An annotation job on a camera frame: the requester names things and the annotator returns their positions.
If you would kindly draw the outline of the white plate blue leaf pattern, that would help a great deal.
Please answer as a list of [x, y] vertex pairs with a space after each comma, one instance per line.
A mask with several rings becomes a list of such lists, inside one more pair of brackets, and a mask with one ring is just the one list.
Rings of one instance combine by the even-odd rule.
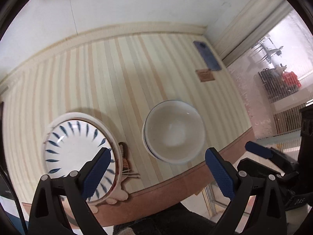
[[96, 202], [113, 190], [117, 177], [117, 157], [103, 132], [83, 120], [67, 120], [56, 125], [48, 134], [43, 147], [44, 163], [51, 178], [67, 176], [71, 171], [79, 171], [91, 161], [101, 148], [110, 150], [111, 159], [93, 196], [88, 202]]

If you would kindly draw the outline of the white plate pink flowers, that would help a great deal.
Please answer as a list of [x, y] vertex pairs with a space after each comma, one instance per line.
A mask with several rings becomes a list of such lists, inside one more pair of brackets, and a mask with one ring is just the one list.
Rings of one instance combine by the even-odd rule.
[[80, 170], [103, 147], [110, 150], [110, 164], [93, 196], [87, 199], [88, 204], [98, 205], [121, 183], [122, 155], [113, 134], [97, 118], [69, 112], [48, 125], [42, 145], [45, 171], [51, 178], [65, 177]]

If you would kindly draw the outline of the white bowl blue rim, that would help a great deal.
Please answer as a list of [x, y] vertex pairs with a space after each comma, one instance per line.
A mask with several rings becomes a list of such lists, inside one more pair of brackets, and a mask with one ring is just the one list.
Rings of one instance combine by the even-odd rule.
[[163, 101], [151, 109], [144, 123], [148, 144], [166, 163], [183, 165], [204, 149], [203, 118], [186, 102]]

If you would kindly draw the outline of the plain white bowl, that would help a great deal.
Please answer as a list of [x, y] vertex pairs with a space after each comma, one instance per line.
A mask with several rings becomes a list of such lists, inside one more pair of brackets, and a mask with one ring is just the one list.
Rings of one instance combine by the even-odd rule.
[[163, 158], [161, 158], [161, 156], [156, 154], [156, 152], [154, 152], [152, 150], [152, 148], [150, 147], [150, 145], [148, 144], [148, 142], [146, 140], [146, 135], [145, 135], [145, 123], [143, 124], [143, 127], [142, 127], [142, 139], [143, 139], [143, 144], [144, 144], [146, 150], [148, 151], [148, 153], [150, 155], [152, 155], [153, 157], [155, 157], [156, 159], [165, 162], [165, 160]]

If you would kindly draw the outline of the small brown card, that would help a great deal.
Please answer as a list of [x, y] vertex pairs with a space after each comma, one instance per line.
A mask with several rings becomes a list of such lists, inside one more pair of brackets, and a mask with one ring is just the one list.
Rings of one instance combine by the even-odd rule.
[[198, 69], [195, 71], [200, 82], [209, 82], [214, 81], [214, 75], [211, 70], [209, 69]]

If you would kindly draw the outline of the blue smartphone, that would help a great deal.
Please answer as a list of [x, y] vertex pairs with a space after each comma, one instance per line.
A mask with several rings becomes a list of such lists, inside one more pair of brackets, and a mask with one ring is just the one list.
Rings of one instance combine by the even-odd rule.
[[216, 60], [215, 56], [213, 55], [211, 49], [205, 42], [202, 41], [193, 41], [194, 46], [196, 47], [197, 51], [199, 52], [200, 56], [204, 60], [207, 65], [207, 68], [211, 71], [220, 71], [222, 68], [220, 64]]

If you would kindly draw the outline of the striped cat table mat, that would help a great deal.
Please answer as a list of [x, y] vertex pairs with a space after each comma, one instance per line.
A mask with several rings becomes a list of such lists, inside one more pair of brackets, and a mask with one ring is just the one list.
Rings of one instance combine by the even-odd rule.
[[8, 173], [22, 203], [30, 204], [45, 173], [43, 143], [49, 124], [68, 112], [91, 115], [129, 147], [131, 168], [138, 179], [124, 182], [128, 201], [99, 205], [127, 209], [138, 216], [181, 201], [212, 181], [199, 154], [184, 165], [159, 161], [146, 151], [142, 127], [150, 110], [165, 100], [181, 100], [198, 110], [206, 128], [205, 148], [214, 147], [230, 162], [254, 140], [253, 129], [237, 86], [225, 67], [201, 82], [197, 70], [206, 63], [194, 42], [204, 36], [186, 33], [147, 33], [67, 42], [46, 50], [22, 65], [1, 83], [4, 152]]

